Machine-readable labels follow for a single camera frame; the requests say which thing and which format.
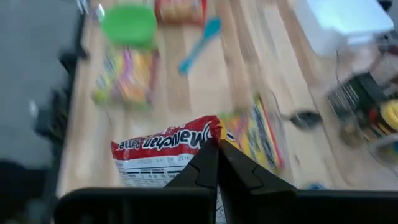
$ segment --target wire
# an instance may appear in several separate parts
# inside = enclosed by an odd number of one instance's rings
[[[339,78],[338,78],[338,70],[339,70],[339,68],[340,68],[340,54],[339,54],[339,49],[337,49],[337,50],[336,50],[336,70],[335,70],[335,77],[336,77],[336,80],[337,80],[337,82],[338,82],[338,85],[340,86],[341,83],[340,83]],[[344,103],[345,105],[349,105],[349,102],[348,102],[348,100],[347,100],[345,97],[342,97],[342,99],[343,99],[343,103]],[[356,119],[356,116],[355,116],[354,111],[353,111],[353,110],[349,110],[349,113],[350,113],[351,117],[354,118],[355,128],[358,130],[359,136],[360,136],[362,142],[366,142],[365,137],[364,137],[364,135],[363,135],[363,133],[362,133],[362,131],[361,131],[361,127],[359,126],[359,122],[358,122],[358,120]],[[374,155],[374,154],[371,152],[369,145],[366,145],[366,149],[368,150],[368,153],[371,155],[371,157],[372,157],[378,164],[380,164],[380,165],[384,166],[385,168],[389,169],[389,170],[398,178],[398,172],[397,172],[394,168],[392,168],[389,164],[385,163],[384,161],[381,161],[376,155]]]

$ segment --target red component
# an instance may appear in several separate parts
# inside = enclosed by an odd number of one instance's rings
[[[220,140],[221,126],[217,116],[204,116],[183,126],[169,127],[151,136],[112,142],[112,155],[117,160],[155,156],[195,155],[202,143],[210,138]]]
[[[377,112],[377,110],[371,109],[371,110],[369,111],[369,120],[370,120],[370,122],[371,122],[371,123],[376,122],[377,117],[378,117],[378,112]]]

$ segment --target colorful snack bag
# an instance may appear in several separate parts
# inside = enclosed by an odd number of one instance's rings
[[[209,138],[220,140],[217,116],[204,116],[151,136],[112,142],[112,155],[123,182],[133,187],[164,187],[194,157]],[[220,190],[216,222],[226,223]]]
[[[133,50],[108,46],[104,73],[96,80],[93,99],[97,104],[122,101],[146,106],[157,76],[157,50]]]
[[[158,22],[204,26],[207,0],[155,0]]]
[[[269,125],[265,108],[259,96],[250,110],[221,115],[221,132],[225,139],[271,172],[284,166],[274,133]]]

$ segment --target white plastic container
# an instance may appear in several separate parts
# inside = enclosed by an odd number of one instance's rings
[[[294,13],[315,53],[334,55],[341,46],[356,47],[394,29],[376,0],[298,0]]]

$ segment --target nutrition facts label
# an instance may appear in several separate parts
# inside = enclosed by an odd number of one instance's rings
[[[164,187],[185,166],[148,167],[122,170],[123,181],[134,187]]]
[[[164,187],[189,163],[193,155],[158,156],[116,161],[123,182],[132,187]],[[220,188],[217,188],[216,223],[226,223]]]

